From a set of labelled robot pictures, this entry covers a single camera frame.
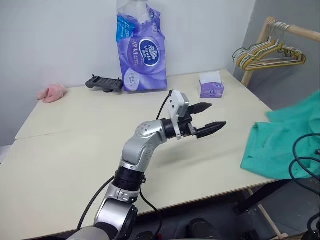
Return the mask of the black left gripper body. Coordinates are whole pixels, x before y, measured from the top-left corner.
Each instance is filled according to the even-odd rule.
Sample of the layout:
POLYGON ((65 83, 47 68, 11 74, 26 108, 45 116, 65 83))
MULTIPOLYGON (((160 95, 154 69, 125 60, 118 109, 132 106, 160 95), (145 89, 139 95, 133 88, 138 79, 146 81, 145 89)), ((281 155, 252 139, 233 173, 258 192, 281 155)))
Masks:
POLYGON ((192 125, 192 114, 187 110, 184 116, 178 118, 178 127, 182 137, 195 136, 197 128, 192 125))

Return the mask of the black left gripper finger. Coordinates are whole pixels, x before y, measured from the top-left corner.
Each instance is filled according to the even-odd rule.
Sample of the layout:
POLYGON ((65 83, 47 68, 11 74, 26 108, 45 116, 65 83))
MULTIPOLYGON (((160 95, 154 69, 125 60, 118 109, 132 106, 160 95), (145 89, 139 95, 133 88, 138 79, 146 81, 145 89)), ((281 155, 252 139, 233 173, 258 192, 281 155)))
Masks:
POLYGON ((226 121, 219 121, 206 124, 204 127, 196 130, 196 138, 200 139, 206 136, 213 135, 214 133, 221 130, 226 125, 226 123, 226 121))
POLYGON ((207 110, 211 106, 212 106, 211 103, 200 102, 200 103, 189 106, 187 109, 187 112, 189 115, 196 115, 196 114, 204 112, 205 110, 207 110))

